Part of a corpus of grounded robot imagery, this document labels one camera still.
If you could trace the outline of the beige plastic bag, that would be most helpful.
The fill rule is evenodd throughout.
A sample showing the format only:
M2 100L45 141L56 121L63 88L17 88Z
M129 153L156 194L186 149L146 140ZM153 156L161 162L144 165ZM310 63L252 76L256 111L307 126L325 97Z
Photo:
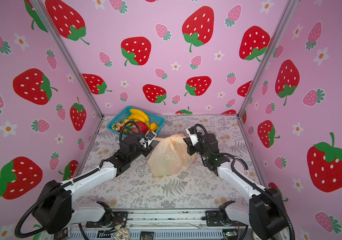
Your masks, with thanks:
M183 134L175 134L161 140L151 153L148 165L155 177L177 175L190 167L197 153L190 156Z

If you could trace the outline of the teal plastic basket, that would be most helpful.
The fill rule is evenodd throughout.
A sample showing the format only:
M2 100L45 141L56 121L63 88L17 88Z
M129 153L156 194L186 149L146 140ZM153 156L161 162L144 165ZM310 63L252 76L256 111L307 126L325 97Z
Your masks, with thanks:
M128 119L128 117L130 116L129 110L132 109L132 108L138 109L138 108L132 107L132 106L128 106L128 107L124 108L124 109L123 109L117 116L115 116L115 117L110 121L110 123L107 125L107 128L108 128L109 130L111 130L112 132L118 134L118 136L120 137L121 140L124 139L124 138L127 137L127 136L135 136L135 137L141 139L141 138L145 135L145 134L143 134L141 131L139 131L139 132L140 132L140 135L134 135L134 134L132 134L131 131L130 131L130 125L131 125L131 124L136 125L136 122L138 122L138 121L133 121L133 120L129 120L129 119ZM160 133L160 130L162 129L163 125L165 124L165 118L159 117L159 116L157 116L157 115L155 115L155 114L152 114L152 113L150 113L150 112L146 112L146 111L144 111L144 110L141 110L141 111L145 112L145 113L148 115L149 121L150 121L150 122L149 122L149 125L150 125L151 123L156 123L156 124L159 126L158 130L156 131L156 134L158 135L158 134ZM111 126L112 126L113 124L120 124L120 126L121 126L121 131L120 131L120 132L117 132L117 131L112 130L112 129L111 129Z

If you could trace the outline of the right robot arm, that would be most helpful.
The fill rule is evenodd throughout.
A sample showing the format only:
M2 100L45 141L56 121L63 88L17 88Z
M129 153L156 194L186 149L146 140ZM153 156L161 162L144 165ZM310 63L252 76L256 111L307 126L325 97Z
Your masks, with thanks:
M250 226L262 240L274 239L277 234L280 234L282 238L289 236L290 240L295 239L292 222L277 190L258 185L236 170L235 162L242 159L231 154L220 153L214 134L203 135L189 130L187 133L189 136L184 138L184 141L188 145L188 154L200 154L205 167L228 182L249 202L245 220L241 220L241 215L234 213L234 209L227 205L225 216L230 221Z

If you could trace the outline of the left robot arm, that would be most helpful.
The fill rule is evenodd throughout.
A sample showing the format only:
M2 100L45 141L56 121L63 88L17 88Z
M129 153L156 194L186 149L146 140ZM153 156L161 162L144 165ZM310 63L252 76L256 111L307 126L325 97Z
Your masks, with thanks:
M75 208L73 203L89 190L124 173L138 157L146 157L153 149L151 142L154 138L155 132L149 132L141 140L135 136L125 137L119 142L119 150L102 160L95 169L60 183L50 181L39 197L33 217L50 235L68 225L84 222L109 227L114 216L106 203L98 201L96 206L85 208Z

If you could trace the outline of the strawberry fake fruit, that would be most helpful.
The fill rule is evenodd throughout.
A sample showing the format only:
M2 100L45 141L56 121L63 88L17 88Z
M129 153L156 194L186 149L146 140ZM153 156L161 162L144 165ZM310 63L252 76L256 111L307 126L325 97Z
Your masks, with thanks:
M121 131L121 126L120 126L120 124L113 124L111 126L111 129L114 130L114 131L120 132Z

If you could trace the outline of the yellow lemon fake fruit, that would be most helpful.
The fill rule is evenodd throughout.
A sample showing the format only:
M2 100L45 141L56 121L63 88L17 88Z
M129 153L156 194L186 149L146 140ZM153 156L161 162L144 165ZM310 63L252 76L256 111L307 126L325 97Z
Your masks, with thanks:
M159 126L156 123L151 123L149 125L149 130L156 132L158 130Z

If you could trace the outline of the red dragon fruit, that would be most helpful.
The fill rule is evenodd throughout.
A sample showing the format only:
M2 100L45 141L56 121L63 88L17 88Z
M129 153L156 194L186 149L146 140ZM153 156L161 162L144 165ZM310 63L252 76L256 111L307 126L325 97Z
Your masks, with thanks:
M136 125L133 125L133 124L130 125L130 131L134 135L140 135L139 131L145 134L148 131L148 126L146 123L136 122Z

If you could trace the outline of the small yellow banana bunch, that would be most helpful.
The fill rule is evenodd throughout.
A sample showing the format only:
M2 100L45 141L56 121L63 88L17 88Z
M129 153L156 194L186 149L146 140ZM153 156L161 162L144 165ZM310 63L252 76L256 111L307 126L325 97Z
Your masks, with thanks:
M139 121L139 122L143 122L149 125L149 122L150 122L149 117L145 112L139 109L135 109L135 108L130 109L129 112L130 112L130 116L128 117L129 120Z

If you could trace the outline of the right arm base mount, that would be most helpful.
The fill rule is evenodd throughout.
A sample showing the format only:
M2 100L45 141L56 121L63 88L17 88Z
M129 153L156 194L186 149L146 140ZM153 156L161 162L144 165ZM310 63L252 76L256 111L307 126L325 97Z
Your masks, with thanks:
M211 210L205 211L205 215L201 218L208 227L245 227L246 225L230 220L223 211Z

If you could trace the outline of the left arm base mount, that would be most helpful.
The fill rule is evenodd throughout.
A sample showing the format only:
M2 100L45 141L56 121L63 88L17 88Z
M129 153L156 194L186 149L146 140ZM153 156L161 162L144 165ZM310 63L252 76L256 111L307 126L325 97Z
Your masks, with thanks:
M86 228L117 228L125 227L128 219L128 212L110 212L104 214L104 216L98 222L87 222Z

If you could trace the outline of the aluminium rail frame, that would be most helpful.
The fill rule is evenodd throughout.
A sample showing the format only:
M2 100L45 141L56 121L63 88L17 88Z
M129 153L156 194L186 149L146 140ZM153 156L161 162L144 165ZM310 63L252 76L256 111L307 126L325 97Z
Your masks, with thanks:
M225 213L225 207L229 205L231 209L234 209L234 213L241 215L241 220L246 219L246 211L249 206L238 206L235 202L227 202L221 205L218 209ZM125 225L126 228L130 229L172 229L181 230L187 228L235 228L235 227L208 227L205 221L201 218L205 215L205 211L211 211L210 209L149 209L149 210L121 210L113 212L128 212L128 219ZM51 236L47 232L44 238ZM289 236L281 237L280 234L275 235L275 238L289 239Z

